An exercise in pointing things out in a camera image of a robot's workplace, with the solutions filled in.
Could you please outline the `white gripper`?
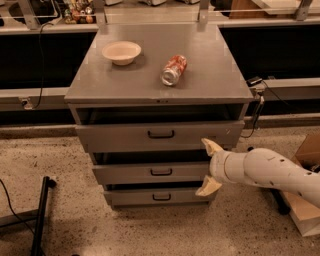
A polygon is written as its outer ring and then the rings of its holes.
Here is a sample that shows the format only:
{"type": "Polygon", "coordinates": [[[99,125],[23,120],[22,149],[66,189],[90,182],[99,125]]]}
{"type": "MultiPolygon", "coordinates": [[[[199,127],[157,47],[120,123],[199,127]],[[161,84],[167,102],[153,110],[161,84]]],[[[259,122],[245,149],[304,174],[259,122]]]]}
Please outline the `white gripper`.
{"type": "Polygon", "coordinates": [[[220,145],[207,138],[202,138],[201,141],[205,146],[207,154],[212,157],[210,161],[210,174],[212,177],[206,175],[202,186],[196,191],[197,196],[205,197],[219,190],[222,186],[221,183],[230,182],[225,173],[225,162],[230,152],[223,151],[220,145]]]}

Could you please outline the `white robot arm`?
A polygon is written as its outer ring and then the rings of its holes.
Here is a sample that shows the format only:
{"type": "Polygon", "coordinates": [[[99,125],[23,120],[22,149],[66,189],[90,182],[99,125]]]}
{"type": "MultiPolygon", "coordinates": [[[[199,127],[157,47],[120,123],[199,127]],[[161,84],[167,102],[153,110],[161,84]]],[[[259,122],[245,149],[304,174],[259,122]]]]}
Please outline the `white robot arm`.
{"type": "Polygon", "coordinates": [[[246,153],[236,153],[224,150],[207,138],[201,141],[211,160],[209,173],[196,191],[197,196],[209,196],[224,183],[241,183],[289,192],[320,207],[318,173],[308,171],[270,149],[255,148],[246,153]]]}

